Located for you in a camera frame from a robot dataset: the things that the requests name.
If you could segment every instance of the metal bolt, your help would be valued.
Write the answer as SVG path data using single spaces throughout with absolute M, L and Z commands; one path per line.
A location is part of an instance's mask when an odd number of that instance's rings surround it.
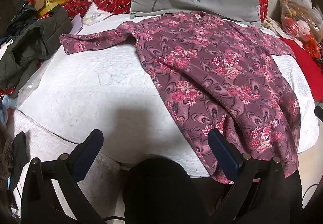
M 64 153 L 64 154 L 60 155 L 59 158 L 61 160 L 66 160 L 66 159 L 68 159 L 68 154 L 67 153 Z
M 274 160 L 276 163 L 279 163 L 279 162 L 280 162 L 280 159 L 279 159 L 279 157 L 277 157 L 277 156 L 274 156 L 274 157 L 273 157 L 273 160 Z
M 251 156 L 250 156 L 250 154 L 248 154 L 248 153 L 243 153 L 243 158 L 244 159 L 246 159 L 246 160 L 249 160 L 249 159 L 251 159 Z
M 38 161 L 39 161 L 39 158 L 34 157 L 34 158 L 31 160 L 31 164 L 36 164 L 36 163 L 38 163 Z

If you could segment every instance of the white quilted mattress cover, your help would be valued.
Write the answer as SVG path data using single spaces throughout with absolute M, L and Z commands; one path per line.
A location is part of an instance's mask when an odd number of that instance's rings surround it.
M 145 18 L 130 20 L 130 14 L 115 15 L 84 26 L 79 34 L 102 32 L 125 21 L 139 22 Z M 268 29 L 263 32 L 273 34 Z M 316 143 L 319 134 L 314 100 L 296 61 L 288 55 L 276 56 L 275 61 L 301 107 L 299 152 L 302 152 Z M 19 110 L 74 143 L 83 142 L 95 128 L 101 130 L 105 138 L 101 153 L 123 166 L 157 155 L 178 162 L 192 177 L 209 176 L 141 67 L 131 39 L 108 49 L 71 55 L 66 55 L 61 46 L 38 88 Z M 41 152 L 51 148 L 42 145 L 41 137 L 34 141 L 39 141 L 34 145 L 42 147 Z
M 62 153 L 71 153 L 76 146 L 76 144 L 50 133 L 18 110 L 14 111 L 13 117 L 14 119 L 10 120 L 8 130 L 14 135 L 21 131 L 25 132 L 30 158 L 38 157 L 41 161 L 56 160 Z M 20 196 L 22 196 L 29 164 L 30 162 L 24 166 L 17 188 L 14 190 L 14 196 L 19 209 L 18 215 L 21 212 Z M 118 196 L 116 187 L 119 186 L 119 176 L 117 174 L 119 170 L 119 163 L 99 152 L 85 179 L 78 182 L 83 194 L 101 217 L 108 217 L 114 214 Z M 53 185 L 64 212 L 70 217 L 74 217 L 59 188 L 57 180 L 53 180 Z

